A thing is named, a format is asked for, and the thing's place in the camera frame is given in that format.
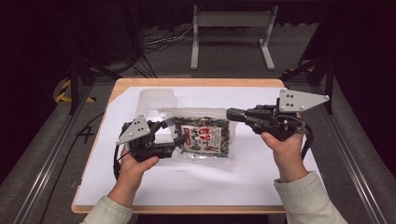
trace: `human hand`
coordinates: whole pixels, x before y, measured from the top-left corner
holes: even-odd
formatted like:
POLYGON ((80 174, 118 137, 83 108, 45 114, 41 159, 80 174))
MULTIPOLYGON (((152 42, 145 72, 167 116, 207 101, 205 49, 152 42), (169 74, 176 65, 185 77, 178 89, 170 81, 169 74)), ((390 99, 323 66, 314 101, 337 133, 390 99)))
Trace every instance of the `human hand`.
MULTIPOLYGON (((125 153, 127 153, 127 150, 124 148, 121 155, 125 153)), ((137 189, 140 187, 143 173, 157 164, 159 160, 158 157, 151 157, 145 161, 138 162, 131 154, 122 157, 119 179, 107 197, 120 205, 130 207, 134 202, 137 189)))
POLYGON ((308 175, 301 157, 302 134, 296 133, 284 142, 277 140, 269 133, 262 133, 261 137, 264 143, 273 150, 282 183, 288 183, 308 175))

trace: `white sleeve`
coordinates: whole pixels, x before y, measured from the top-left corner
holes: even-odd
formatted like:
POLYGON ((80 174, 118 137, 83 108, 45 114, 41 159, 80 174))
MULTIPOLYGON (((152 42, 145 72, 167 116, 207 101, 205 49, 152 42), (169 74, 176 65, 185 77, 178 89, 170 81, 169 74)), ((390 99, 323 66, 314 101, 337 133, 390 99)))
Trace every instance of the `white sleeve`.
POLYGON ((330 201, 329 195, 314 171, 289 183, 275 180, 274 184, 287 212, 289 224, 347 223, 330 201))
POLYGON ((132 216, 132 209, 119 205, 103 196, 81 224, 126 224, 132 216))

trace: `metal bracket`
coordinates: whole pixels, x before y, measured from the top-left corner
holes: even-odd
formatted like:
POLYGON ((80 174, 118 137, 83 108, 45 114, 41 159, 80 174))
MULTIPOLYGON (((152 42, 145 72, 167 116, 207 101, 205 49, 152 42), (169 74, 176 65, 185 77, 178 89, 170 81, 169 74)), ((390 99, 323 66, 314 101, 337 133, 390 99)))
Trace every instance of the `metal bracket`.
POLYGON ((150 129, 143 115, 137 116, 127 130, 117 140, 117 145, 135 140, 150 133, 150 129))
POLYGON ((328 95, 282 89, 279 94, 280 112, 302 112, 330 100, 328 95))

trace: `plastic bag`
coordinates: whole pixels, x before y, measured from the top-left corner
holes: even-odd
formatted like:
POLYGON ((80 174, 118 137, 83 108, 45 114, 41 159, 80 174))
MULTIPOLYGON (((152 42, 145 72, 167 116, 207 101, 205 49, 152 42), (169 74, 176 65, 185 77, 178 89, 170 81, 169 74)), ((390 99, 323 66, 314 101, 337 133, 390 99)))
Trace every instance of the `plastic bag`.
POLYGON ((233 160, 236 122, 226 118, 224 108, 163 108, 160 116, 168 120, 172 137, 187 135, 176 156, 182 160, 233 160))

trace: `white paper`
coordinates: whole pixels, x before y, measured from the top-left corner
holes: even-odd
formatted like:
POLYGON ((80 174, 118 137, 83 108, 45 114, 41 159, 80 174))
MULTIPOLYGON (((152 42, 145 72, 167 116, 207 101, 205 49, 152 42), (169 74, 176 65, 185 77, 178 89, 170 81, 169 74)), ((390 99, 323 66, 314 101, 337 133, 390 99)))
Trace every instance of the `white paper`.
MULTIPOLYGON (((275 105, 281 90, 257 87, 166 88, 173 89, 178 107, 240 109, 275 105)), ((123 123, 135 117, 139 92, 144 89, 155 87, 131 87, 107 107, 74 205, 95 205, 113 188, 116 183, 112 169, 116 140, 123 123)), ((152 111, 148 119, 161 120, 152 111)), ((134 205, 281 205, 274 188, 274 179, 279 178, 279 174, 272 150, 243 123, 236 127, 233 149, 235 159, 229 170, 176 158, 160 160, 145 172, 134 205)), ((310 150, 304 164, 308 170, 318 172, 310 150)))

